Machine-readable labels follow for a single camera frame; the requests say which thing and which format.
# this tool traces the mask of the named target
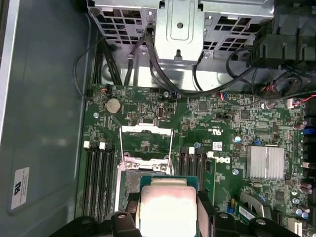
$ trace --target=red wires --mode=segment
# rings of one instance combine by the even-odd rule
[[[306,102],[306,101],[308,101],[308,100],[310,100],[310,99],[312,99],[312,98],[314,98],[314,97],[316,97],[316,95],[311,95],[311,96],[308,97],[308,98],[305,98],[305,99],[302,99],[302,100],[298,100],[297,102],[294,103],[294,105],[295,105],[295,106],[298,106],[298,105],[302,104],[303,102]]]

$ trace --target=blue connector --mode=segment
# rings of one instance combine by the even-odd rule
[[[304,135],[316,135],[316,128],[308,127],[303,130]]]

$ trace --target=motherboard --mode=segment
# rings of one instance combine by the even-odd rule
[[[176,175],[196,176],[217,210],[245,223],[263,216],[287,227],[307,218],[304,104],[247,107],[252,95],[191,99],[117,85],[94,85],[89,93],[95,99],[85,107],[77,217],[101,222],[126,209],[141,176]]]

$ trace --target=mounting hole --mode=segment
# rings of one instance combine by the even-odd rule
[[[183,23],[179,22],[179,23],[177,24],[177,27],[178,27],[179,29],[182,29],[182,28],[183,28]]]
[[[237,60],[238,60],[238,55],[237,55],[237,54],[233,55],[232,58],[231,58],[231,60],[232,60],[232,61],[237,61]]]

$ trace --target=white label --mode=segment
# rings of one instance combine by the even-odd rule
[[[252,218],[255,218],[254,215],[252,215],[249,211],[245,210],[241,206],[239,206],[239,213],[246,217],[248,220],[251,220]]]
[[[226,163],[230,164],[231,163],[231,158],[230,157],[215,157],[217,163]]]
[[[215,129],[215,128],[210,128],[208,131],[212,132],[213,135],[215,135],[215,136],[221,136],[222,132],[223,132],[222,129]]]
[[[17,169],[14,175],[11,210],[26,202],[30,168]]]
[[[223,143],[222,142],[213,142],[213,151],[222,151]]]

